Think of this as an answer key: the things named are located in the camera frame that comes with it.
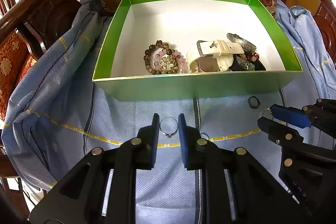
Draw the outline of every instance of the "blue gripper pad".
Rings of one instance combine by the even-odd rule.
[[[152,138],[152,168],[154,168],[156,162],[156,152],[158,149],[158,139],[159,139],[159,130],[160,130],[160,117],[157,113],[154,114],[152,120],[152,127],[154,128],[154,135]]]
[[[185,136],[186,127],[187,124],[185,122],[184,114],[181,113],[178,116],[178,134],[180,136],[181,154],[184,168],[188,168],[188,146]]]
[[[301,109],[272,105],[270,110],[275,119],[290,123],[299,128],[311,127],[311,121]]]

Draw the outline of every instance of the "silver ring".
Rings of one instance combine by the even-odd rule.
[[[175,132],[173,132],[173,133],[167,133],[167,132],[164,132],[164,131],[161,129],[161,123],[162,123],[165,119],[167,119],[167,118],[174,119],[175,122],[176,122],[176,130],[175,130]],[[179,129],[179,123],[177,122],[177,120],[176,120],[174,117],[164,117],[164,118],[160,121],[160,130],[161,130],[161,132],[163,133],[163,135],[167,136],[167,138],[171,138],[172,136],[174,136],[174,135],[176,134],[176,132],[177,132],[178,129]]]
[[[202,132],[200,135],[201,135],[201,138],[202,138],[202,139],[206,139],[206,140],[208,140],[208,141],[210,140],[210,137],[209,137],[208,134]]]

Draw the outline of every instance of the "flower charm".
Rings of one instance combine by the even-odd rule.
[[[0,70],[3,75],[9,74],[11,71],[12,64],[8,58],[4,58],[0,64]]]
[[[160,65],[164,71],[173,70],[174,67],[178,66],[176,59],[173,59],[171,55],[162,57]]]

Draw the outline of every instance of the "ring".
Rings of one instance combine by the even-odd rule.
[[[208,141],[210,140],[209,135],[206,134],[206,133],[204,133],[204,132],[201,133],[201,138],[202,138],[202,139],[206,139],[206,140],[208,140]]]
[[[252,99],[256,99],[257,100],[257,105],[253,104]],[[260,106],[260,101],[255,96],[251,96],[250,98],[248,98],[247,102],[248,102],[250,108],[253,108],[253,109],[257,109]]]
[[[173,132],[173,133],[167,133],[167,132],[164,132],[164,131],[161,129],[161,123],[162,123],[165,119],[167,119],[167,118],[174,119],[174,121],[176,122],[176,130],[175,130],[175,132]],[[163,135],[167,136],[167,138],[171,138],[172,136],[174,136],[174,135],[176,134],[176,132],[177,132],[178,129],[179,129],[179,124],[178,124],[177,120],[176,120],[174,117],[164,117],[164,118],[160,121],[160,130],[161,130],[161,132],[163,133]]]

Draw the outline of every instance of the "dark ring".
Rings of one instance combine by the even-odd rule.
[[[251,99],[256,99],[256,100],[257,100],[257,103],[258,103],[258,105],[253,105],[253,103],[252,103],[252,100],[251,100]],[[257,97],[255,97],[255,96],[251,96],[250,98],[248,98],[248,99],[247,99],[247,102],[248,102],[248,104],[249,104],[250,108],[253,108],[253,109],[257,109],[257,108],[260,106],[260,101],[259,101],[259,99],[258,99]]]

